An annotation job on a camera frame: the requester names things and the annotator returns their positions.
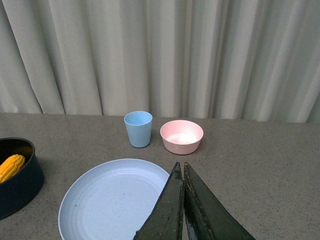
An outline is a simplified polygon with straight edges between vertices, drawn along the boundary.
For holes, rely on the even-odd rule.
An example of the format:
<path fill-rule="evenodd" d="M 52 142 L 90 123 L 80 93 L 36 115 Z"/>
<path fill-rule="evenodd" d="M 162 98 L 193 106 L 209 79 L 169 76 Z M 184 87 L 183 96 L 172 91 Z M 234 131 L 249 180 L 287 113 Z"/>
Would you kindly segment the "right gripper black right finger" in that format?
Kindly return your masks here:
<path fill-rule="evenodd" d="M 184 164 L 184 212 L 190 240 L 253 240 L 189 163 Z"/>

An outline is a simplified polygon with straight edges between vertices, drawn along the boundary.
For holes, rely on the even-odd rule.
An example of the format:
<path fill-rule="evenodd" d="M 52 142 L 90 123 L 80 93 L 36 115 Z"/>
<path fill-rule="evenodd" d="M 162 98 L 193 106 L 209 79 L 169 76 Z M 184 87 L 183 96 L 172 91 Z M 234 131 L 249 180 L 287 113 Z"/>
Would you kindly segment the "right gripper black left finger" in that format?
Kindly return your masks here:
<path fill-rule="evenodd" d="M 147 220 L 135 240 L 181 240 L 183 235 L 185 184 L 176 162 Z"/>

